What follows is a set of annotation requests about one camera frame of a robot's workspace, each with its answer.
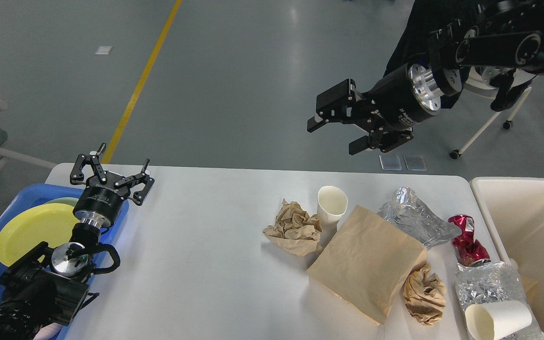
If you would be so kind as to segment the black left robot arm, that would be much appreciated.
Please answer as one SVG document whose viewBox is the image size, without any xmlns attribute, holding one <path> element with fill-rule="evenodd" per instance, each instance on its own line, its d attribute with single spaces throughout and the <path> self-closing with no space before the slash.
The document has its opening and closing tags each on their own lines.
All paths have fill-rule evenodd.
<svg viewBox="0 0 544 340">
<path fill-rule="evenodd" d="M 85 188 L 73 208 L 69 241 L 57 247 L 41 241 L 0 276 L 0 340 L 32 340 L 51 323 L 70 325 L 98 297 L 89 292 L 89 280 L 119 268 L 117 250 L 100 237 L 114 226 L 125 202 L 143 204 L 155 180 L 147 172 L 149 159 L 132 176 L 104 170 L 105 149 L 101 144 L 93 154 L 80 153 L 70 173 L 70 183 Z"/>
</svg>

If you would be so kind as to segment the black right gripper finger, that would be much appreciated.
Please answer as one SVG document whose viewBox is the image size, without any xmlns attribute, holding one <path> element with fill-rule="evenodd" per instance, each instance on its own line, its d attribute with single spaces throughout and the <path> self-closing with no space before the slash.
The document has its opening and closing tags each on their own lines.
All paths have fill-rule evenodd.
<svg viewBox="0 0 544 340">
<path fill-rule="evenodd" d="M 316 96 L 315 114 L 308 120 L 313 133 L 326 123 L 357 124 L 372 121 L 372 106 L 357 90 L 353 79 L 345 79 Z"/>
<path fill-rule="evenodd" d="M 406 130 L 378 127 L 373 129 L 366 136 L 350 142 L 349 154 L 356 155 L 367 149 L 378 149 L 382 153 L 388 153 L 413 139 L 414 132 L 412 127 Z"/>
</svg>

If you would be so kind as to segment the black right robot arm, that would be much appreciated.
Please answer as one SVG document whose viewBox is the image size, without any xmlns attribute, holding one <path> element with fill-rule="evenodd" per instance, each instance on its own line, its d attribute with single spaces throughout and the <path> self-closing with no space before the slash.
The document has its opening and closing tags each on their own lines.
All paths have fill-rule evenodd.
<svg viewBox="0 0 544 340">
<path fill-rule="evenodd" d="M 496 68 L 491 108 L 511 108 L 523 94 L 518 70 L 544 73 L 544 0 L 417 0 L 382 79 L 358 91 L 352 79 L 319 94 L 309 133 L 328 123 L 356 125 L 365 136 L 349 153 L 389 152 L 413 127 L 451 108 L 472 68 Z"/>
</svg>

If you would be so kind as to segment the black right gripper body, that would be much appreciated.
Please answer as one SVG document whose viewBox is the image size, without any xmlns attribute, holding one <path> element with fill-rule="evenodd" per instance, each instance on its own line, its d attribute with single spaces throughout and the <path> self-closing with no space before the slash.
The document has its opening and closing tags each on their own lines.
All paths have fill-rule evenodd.
<svg viewBox="0 0 544 340">
<path fill-rule="evenodd" d="M 403 64 L 363 93 L 357 126 L 374 136 L 412 137 L 415 125 L 438 114 L 441 97 L 431 69 Z"/>
</svg>

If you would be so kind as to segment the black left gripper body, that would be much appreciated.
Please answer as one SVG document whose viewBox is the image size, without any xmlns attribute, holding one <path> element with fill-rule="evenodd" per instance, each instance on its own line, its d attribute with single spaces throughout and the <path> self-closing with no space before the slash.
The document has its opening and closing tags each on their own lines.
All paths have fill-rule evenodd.
<svg viewBox="0 0 544 340">
<path fill-rule="evenodd" d="M 114 188 L 115 181 L 100 183 L 97 177 L 88 179 L 86 187 L 73 209 L 73 215 L 79 219 L 91 219 L 100 222 L 100 228 L 115 224 L 123 203 L 130 195 L 128 187 Z"/>
</svg>

